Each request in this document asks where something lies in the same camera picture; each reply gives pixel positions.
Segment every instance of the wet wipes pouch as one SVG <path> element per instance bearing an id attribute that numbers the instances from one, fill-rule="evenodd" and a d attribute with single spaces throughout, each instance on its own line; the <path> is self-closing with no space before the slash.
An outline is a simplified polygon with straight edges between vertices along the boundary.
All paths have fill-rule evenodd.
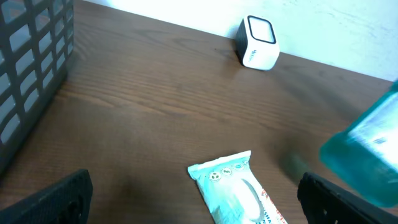
<path id="1" fill-rule="evenodd" d="M 216 224 L 287 223 L 253 176 L 251 151 L 188 167 Z"/>

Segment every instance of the small speaker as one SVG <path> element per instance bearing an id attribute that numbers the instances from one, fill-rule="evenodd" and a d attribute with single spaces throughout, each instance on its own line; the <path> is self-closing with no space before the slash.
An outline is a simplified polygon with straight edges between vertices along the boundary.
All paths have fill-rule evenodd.
<path id="1" fill-rule="evenodd" d="M 236 34 L 236 51 L 248 68 L 270 70 L 279 56 L 279 44 L 272 24 L 255 16 L 243 18 Z"/>

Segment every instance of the wooden desk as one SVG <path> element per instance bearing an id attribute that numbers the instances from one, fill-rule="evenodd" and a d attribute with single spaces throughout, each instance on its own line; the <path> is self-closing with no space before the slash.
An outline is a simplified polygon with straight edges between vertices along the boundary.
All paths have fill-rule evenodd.
<path id="1" fill-rule="evenodd" d="M 252 150 L 277 208 L 306 223 L 280 155 L 342 185 L 318 149 L 391 85 L 286 54 L 269 72 L 244 68 L 230 39 L 81 1 L 74 57 L 1 181 L 0 208 L 86 168 L 89 223 L 212 223 L 187 167 Z"/>

